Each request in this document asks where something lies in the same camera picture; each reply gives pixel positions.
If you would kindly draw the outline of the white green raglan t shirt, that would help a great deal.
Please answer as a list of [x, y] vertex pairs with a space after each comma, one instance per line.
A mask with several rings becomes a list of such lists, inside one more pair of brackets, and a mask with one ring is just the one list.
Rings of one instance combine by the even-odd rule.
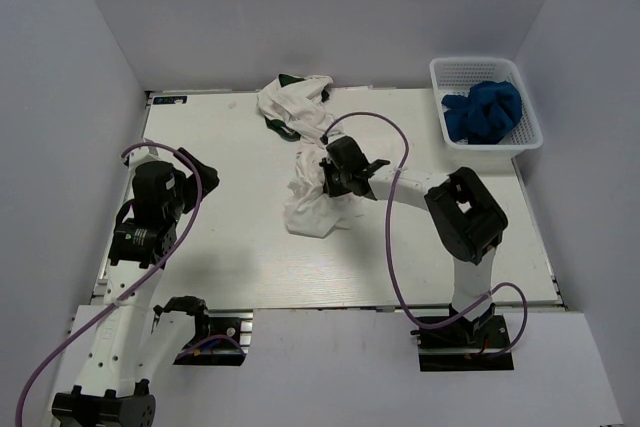
[[278, 78], [257, 97], [258, 110], [270, 121], [280, 121], [309, 143], [320, 142], [334, 117], [324, 106], [322, 92], [333, 84], [330, 76], [312, 75], [283, 86]]

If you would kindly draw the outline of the blue t shirt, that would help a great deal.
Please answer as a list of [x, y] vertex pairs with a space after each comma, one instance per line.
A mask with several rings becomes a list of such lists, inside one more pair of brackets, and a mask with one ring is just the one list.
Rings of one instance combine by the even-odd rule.
[[441, 105], [449, 138], [471, 145], [498, 144], [523, 115], [521, 95], [508, 81], [480, 82], [467, 95], [445, 95]]

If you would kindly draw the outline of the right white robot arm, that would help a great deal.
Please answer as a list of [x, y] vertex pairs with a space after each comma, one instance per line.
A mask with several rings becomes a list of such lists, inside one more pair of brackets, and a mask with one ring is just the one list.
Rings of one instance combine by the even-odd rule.
[[446, 176], [405, 170], [390, 161], [369, 161], [357, 142], [342, 136], [321, 138], [326, 157], [323, 192], [341, 197], [353, 194], [372, 201], [385, 201], [385, 250], [391, 261], [391, 208], [404, 204], [426, 211], [441, 244], [453, 258], [454, 288], [449, 318], [461, 344], [472, 346], [488, 332], [495, 312], [491, 293], [492, 268], [497, 247], [508, 226], [506, 214], [478, 175], [461, 167]]

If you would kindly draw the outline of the white t shirt red print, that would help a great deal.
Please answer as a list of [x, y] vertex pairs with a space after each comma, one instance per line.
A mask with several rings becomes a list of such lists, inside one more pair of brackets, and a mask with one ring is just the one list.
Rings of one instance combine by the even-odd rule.
[[320, 161], [325, 150], [315, 143], [299, 142], [295, 175], [287, 188], [284, 224], [293, 235], [325, 238], [336, 229], [350, 229], [364, 215], [362, 201], [353, 194], [331, 198], [323, 191], [324, 172]]

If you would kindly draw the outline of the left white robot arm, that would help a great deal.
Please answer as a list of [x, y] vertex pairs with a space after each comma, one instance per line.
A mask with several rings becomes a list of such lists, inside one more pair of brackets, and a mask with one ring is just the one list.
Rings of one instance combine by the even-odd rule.
[[52, 414], [62, 426], [150, 426], [156, 399], [154, 374], [183, 346], [211, 334], [206, 303], [193, 296], [154, 305], [152, 297], [169, 257], [188, 231], [204, 198], [219, 185], [218, 172], [185, 148], [171, 149], [179, 170], [158, 156], [162, 145], [144, 142], [124, 153], [132, 171], [132, 197], [119, 209], [107, 254], [104, 309], [89, 323], [95, 331], [86, 361], [68, 392], [58, 392]]

